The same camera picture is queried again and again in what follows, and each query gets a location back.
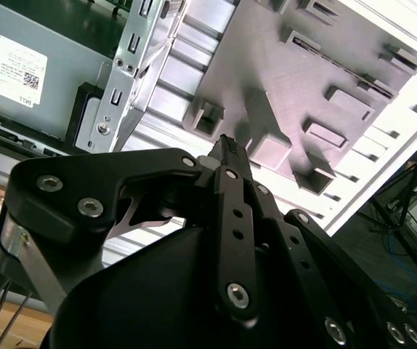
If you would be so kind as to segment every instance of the product label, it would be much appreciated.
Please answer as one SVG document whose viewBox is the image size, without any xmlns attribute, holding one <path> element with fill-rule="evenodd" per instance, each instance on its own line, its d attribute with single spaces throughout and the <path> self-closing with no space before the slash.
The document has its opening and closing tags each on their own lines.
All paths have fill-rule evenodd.
<svg viewBox="0 0 417 349">
<path fill-rule="evenodd" d="M 41 102 L 47 57 L 0 36 L 0 95 L 32 108 Z"/>
</svg>

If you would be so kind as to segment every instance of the metal screw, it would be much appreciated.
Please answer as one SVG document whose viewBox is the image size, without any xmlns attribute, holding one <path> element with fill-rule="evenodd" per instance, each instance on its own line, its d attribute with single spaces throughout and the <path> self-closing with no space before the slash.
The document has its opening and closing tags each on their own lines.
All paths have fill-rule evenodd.
<svg viewBox="0 0 417 349">
<path fill-rule="evenodd" d="M 49 193 L 54 193 L 63 188 L 63 182 L 60 178 L 51 175 L 40 176 L 36 183 L 39 189 Z"/>
<path fill-rule="evenodd" d="M 259 184 L 257 188 L 262 192 L 262 194 L 265 194 L 265 195 L 268 194 L 268 189 L 264 187 L 262 184 Z"/>
<path fill-rule="evenodd" d="M 400 331 L 397 329 L 395 325 L 391 324 L 390 322 L 387 322 L 386 327 L 388 329 L 389 334 L 396 340 L 396 342 L 398 342 L 399 344 L 405 343 L 404 336 L 402 335 L 402 333 L 400 333 Z"/>
<path fill-rule="evenodd" d="M 339 345 L 346 344 L 346 334 L 336 321 L 332 318 L 325 318 L 325 328 L 327 333 L 334 339 Z"/>
<path fill-rule="evenodd" d="M 417 343 L 417 332 L 408 324 L 405 324 L 405 331 L 408 333 L 409 337 Z"/>
<path fill-rule="evenodd" d="M 78 211 L 87 217 L 97 218 L 104 212 L 104 206 L 95 198 L 82 198 L 78 202 Z"/>
<path fill-rule="evenodd" d="M 227 169 L 226 170 L 226 174 L 228 175 L 228 177 L 229 178 L 232 178 L 232 179 L 236 179 L 236 178 L 238 178 L 238 175 L 236 174 L 236 173 L 234 173 L 233 171 L 231 171 L 230 169 Z"/>
<path fill-rule="evenodd" d="M 195 166 L 194 160 L 189 159 L 189 158 L 182 158 L 182 162 L 184 162 L 189 167 L 194 167 Z"/>
<path fill-rule="evenodd" d="M 106 136 L 110 134 L 110 126 L 108 126 L 106 123 L 101 122 L 100 124 L 97 124 L 97 131 L 102 135 Z"/>
<path fill-rule="evenodd" d="M 299 219 L 304 222 L 305 224 L 309 224 L 309 218 L 303 214 L 303 213 L 298 213 L 297 217 L 299 217 Z"/>
<path fill-rule="evenodd" d="M 230 284 L 227 288 L 228 298 L 235 307 L 246 309 L 249 305 L 247 291 L 240 284 Z"/>
</svg>

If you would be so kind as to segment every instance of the wooden surface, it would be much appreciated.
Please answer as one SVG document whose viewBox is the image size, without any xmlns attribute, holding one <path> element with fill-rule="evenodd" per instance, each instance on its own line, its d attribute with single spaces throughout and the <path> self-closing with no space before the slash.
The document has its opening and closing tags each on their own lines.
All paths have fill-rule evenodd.
<svg viewBox="0 0 417 349">
<path fill-rule="evenodd" d="M 9 323 L 18 305 L 6 302 L 0 313 L 0 335 Z M 2 349 L 39 348 L 52 323 L 50 315 L 24 309 L 5 338 Z"/>
</svg>

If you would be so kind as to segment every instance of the white sticker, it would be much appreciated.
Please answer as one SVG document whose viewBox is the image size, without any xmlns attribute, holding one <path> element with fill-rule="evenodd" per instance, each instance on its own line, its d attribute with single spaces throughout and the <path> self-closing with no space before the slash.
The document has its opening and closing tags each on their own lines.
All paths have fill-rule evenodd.
<svg viewBox="0 0 417 349">
<path fill-rule="evenodd" d="M 0 95 L 32 108 L 41 102 L 47 57 L 0 36 Z"/>
</svg>

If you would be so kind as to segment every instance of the qr code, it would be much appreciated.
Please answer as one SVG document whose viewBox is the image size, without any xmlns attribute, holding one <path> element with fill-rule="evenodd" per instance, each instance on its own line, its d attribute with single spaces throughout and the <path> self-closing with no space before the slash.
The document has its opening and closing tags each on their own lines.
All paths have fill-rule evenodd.
<svg viewBox="0 0 417 349">
<path fill-rule="evenodd" d="M 23 85 L 30 87 L 31 89 L 39 88 L 39 78 L 29 73 L 25 73 Z"/>
</svg>

